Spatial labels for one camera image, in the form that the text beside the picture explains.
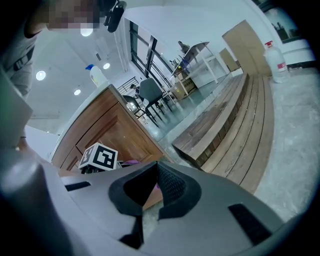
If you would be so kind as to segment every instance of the table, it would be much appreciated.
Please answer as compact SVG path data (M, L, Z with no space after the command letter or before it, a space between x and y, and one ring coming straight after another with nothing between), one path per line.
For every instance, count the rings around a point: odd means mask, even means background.
M209 65L209 62L212 61L213 59L216 59L216 56L208 49L207 44L209 44L209 42L201 42L201 43L197 43L193 46L190 47L190 49L187 51L187 53L183 56L183 59L186 60L187 62L191 62L193 60L195 60L196 63L198 63L197 60L197 56L199 55L201 57L201 59L203 60L203 64L201 64L198 68L196 68L194 71L192 71L191 73L189 73L189 75L184 78L184 79L180 79L178 74L183 70L183 69L179 69L178 67L182 67L184 66L183 61L181 61L177 67L174 69L174 71L172 72L172 76L176 77L179 81L179 83L182 85L182 88L184 90L184 92L186 93L186 95L189 95L186 88L184 87L183 81L189 79L193 74L195 74L196 72L198 72L201 68L203 68L204 65L206 65L206 67L208 68L209 72L211 73L211 75L213 76L214 81L218 84L218 80L217 77L214 73L214 71L212 70L212 68ZM202 54L202 50L204 48L207 48L209 50L209 52L212 54L212 56L205 58L204 55Z

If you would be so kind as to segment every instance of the plastic jug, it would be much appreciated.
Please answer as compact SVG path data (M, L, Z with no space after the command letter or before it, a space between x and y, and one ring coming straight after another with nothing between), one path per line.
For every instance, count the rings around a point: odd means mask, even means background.
M273 45L273 41L265 43L266 50L264 52L264 57L268 63L272 78L276 83L283 83L289 80L290 74L286 65L284 56L282 55L280 49Z
M108 79L97 66L90 64L85 69L90 70L90 78L94 82L96 87L99 87L104 83L109 84Z

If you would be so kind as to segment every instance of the white ceiling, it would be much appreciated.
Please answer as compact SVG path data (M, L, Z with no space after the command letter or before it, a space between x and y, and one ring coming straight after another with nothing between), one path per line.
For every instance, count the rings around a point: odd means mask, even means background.
M104 63L109 69L103 69ZM37 38L33 54L32 89L27 102L33 109L28 125L51 133L60 133L63 125L95 90L90 79L89 64L98 66L107 79L115 79L124 73L114 34L101 26L84 37L80 31L68 29L68 33L44 30ZM36 73L45 71L42 81ZM80 89L78 96L74 91Z

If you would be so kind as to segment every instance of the person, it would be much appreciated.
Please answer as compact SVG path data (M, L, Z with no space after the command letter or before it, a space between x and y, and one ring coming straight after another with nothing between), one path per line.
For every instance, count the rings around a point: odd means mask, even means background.
M135 98L139 98L142 102L144 101L145 98L141 97L139 92L140 92L140 86L136 86L135 84L131 84L130 89L135 90Z
M25 100L31 91L32 56L38 34L45 28L80 29L81 24L93 24L98 15L98 0L43 0L24 20L9 46L1 54L0 61L7 76ZM21 135L17 147L20 151L31 153L41 163L48 163L28 145L25 132Z

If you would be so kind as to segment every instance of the white cube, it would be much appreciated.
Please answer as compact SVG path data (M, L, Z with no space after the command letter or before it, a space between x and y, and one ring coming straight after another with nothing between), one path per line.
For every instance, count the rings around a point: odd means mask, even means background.
M85 150L78 168L94 166L105 171L114 170L117 157L118 151L96 142Z

